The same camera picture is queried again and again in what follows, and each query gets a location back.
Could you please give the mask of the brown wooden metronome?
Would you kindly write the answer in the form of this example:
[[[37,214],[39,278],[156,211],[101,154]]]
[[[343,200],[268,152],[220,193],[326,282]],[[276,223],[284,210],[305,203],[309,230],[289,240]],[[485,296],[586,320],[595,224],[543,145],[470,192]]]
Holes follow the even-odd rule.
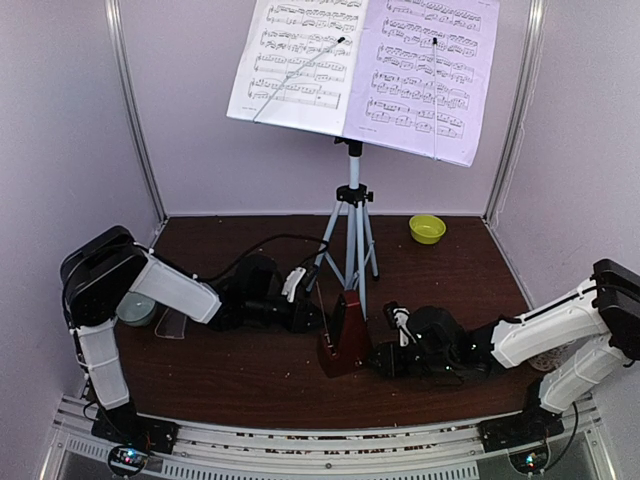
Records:
[[[355,290],[343,291],[317,342],[317,358],[328,378],[356,372],[373,350],[363,308]]]

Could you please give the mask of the white perforated music stand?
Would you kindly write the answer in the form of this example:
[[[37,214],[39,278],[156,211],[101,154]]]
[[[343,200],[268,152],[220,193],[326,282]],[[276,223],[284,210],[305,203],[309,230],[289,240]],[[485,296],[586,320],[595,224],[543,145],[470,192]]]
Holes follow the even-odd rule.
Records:
[[[317,269],[312,278],[307,292],[315,285],[320,267],[324,260],[330,265],[336,277],[345,290],[356,290],[359,294],[361,309],[364,319],[367,319],[367,294],[366,294],[366,270],[371,263],[373,280],[380,279],[375,241],[372,234],[371,222],[368,213],[367,202],[373,198],[373,193],[368,187],[360,183],[360,160],[363,153],[363,142],[336,136],[334,144],[344,144],[348,149],[349,157],[349,182],[336,189],[336,203],[330,215],[323,241],[329,244],[339,213],[344,205],[347,206],[347,239],[345,270],[341,272],[335,265],[328,249],[317,252],[314,266]]]

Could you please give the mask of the clear plastic metronome cover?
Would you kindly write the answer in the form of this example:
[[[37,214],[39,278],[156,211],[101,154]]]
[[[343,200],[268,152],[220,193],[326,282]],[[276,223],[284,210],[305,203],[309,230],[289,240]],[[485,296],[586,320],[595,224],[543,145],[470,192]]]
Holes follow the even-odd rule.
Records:
[[[188,317],[183,313],[166,308],[160,316],[154,334],[165,340],[184,340]]]

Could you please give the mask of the sheet music page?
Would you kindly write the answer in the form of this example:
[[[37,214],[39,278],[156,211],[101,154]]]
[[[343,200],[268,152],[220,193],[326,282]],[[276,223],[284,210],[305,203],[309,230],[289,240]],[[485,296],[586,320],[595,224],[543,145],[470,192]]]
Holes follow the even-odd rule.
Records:
[[[258,1],[227,116],[341,134],[367,9],[366,1]]]

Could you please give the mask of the lavender bottom paper sheet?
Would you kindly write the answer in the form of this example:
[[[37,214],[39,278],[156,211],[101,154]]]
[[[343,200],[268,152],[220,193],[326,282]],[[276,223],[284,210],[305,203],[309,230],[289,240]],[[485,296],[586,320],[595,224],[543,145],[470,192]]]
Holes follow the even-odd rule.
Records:
[[[371,1],[343,134],[469,167],[479,146],[497,1]]]

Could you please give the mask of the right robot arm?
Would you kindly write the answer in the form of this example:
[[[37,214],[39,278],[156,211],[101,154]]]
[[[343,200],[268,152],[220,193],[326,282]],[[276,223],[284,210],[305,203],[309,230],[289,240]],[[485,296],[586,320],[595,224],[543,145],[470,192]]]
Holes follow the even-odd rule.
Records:
[[[452,375],[484,380],[542,353],[582,340],[583,346],[532,389],[533,404],[513,419],[519,440],[535,440],[584,393],[639,359],[639,276],[602,259],[575,289],[537,309],[464,329],[446,309],[384,307],[396,341],[377,345],[367,359],[378,374],[397,378]]]

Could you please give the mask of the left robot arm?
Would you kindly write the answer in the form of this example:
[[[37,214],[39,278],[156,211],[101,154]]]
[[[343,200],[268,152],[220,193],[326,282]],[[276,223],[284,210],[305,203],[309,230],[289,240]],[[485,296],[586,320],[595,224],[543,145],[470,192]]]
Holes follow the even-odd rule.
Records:
[[[202,277],[138,243],[120,225],[69,254],[59,269],[63,314],[78,362],[108,411],[106,429],[123,444],[137,442],[144,433],[142,419],[124,407],[132,398],[116,344],[118,321],[140,314],[143,306],[161,305],[216,331],[250,322],[313,332],[326,318],[306,295],[316,272],[304,258],[282,276],[272,258],[250,247],[220,273]]]

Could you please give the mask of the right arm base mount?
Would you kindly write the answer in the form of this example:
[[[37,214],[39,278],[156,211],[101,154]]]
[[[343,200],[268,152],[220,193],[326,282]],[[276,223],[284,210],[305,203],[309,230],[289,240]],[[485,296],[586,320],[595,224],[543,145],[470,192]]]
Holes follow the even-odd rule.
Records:
[[[541,442],[565,431],[560,418],[526,419],[519,415],[483,421],[478,430],[486,452]]]

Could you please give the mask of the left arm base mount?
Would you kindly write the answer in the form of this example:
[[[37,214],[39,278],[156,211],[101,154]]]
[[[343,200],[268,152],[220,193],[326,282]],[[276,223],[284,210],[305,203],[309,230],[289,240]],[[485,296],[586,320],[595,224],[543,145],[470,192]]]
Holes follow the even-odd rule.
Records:
[[[171,454],[179,427],[176,423],[136,415],[118,416],[98,411],[91,434],[112,443],[128,445],[149,453]]]

